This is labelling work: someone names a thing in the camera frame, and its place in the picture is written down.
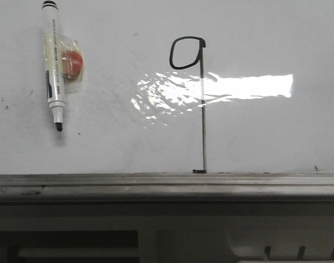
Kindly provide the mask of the red round magnet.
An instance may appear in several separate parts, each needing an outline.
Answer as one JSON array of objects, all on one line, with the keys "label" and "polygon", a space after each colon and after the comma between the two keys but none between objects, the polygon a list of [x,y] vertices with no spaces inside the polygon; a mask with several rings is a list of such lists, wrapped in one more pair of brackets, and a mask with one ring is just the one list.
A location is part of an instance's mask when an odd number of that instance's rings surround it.
[{"label": "red round magnet", "polygon": [[76,79],[83,68],[83,59],[79,52],[66,50],[62,54],[63,71],[67,79]]}]

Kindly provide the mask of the white whiteboard marker pen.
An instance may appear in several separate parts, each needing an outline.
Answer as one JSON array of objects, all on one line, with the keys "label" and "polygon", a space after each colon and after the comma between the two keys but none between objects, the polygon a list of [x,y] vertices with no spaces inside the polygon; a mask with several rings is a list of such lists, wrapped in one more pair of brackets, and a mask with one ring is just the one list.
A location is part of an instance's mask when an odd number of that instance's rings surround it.
[{"label": "white whiteboard marker pen", "polygon": [[44,66],[48,104],[56,130],[61,132],[66,100],[58,14],[59,10],[54,1],[43,2]]}]

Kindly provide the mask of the white whiteboard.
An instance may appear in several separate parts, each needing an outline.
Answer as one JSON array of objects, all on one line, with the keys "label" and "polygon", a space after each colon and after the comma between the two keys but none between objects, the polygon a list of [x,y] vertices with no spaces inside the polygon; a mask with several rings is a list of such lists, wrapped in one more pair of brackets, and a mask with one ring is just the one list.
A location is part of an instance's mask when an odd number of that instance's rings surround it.
[{"label": "white whiteboard", "polygon": [[64,129],[42,2],[0,1],[0,174],[334,173],[334,1],[58,1],[84,58]]}]

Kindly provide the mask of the grey aluminium whiteboard tray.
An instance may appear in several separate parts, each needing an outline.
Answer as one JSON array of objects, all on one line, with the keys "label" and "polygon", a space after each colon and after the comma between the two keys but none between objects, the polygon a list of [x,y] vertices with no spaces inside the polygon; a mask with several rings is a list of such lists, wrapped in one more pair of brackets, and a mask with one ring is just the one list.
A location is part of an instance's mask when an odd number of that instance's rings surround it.
[{"label": "grey aluminium whiteboard tray", "polygon": [[0,203],[334,201],[334,173],[0,175]]}]

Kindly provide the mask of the grey appliance below board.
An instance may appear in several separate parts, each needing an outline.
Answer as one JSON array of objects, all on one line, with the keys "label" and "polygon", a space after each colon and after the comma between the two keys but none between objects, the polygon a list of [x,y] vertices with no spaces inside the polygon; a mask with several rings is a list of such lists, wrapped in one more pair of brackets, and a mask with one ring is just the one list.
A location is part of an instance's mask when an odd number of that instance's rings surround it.
[{"label": "grey appliance below board", "polygon": [[334,262],[334,202],[0,204],[0,262]]}]

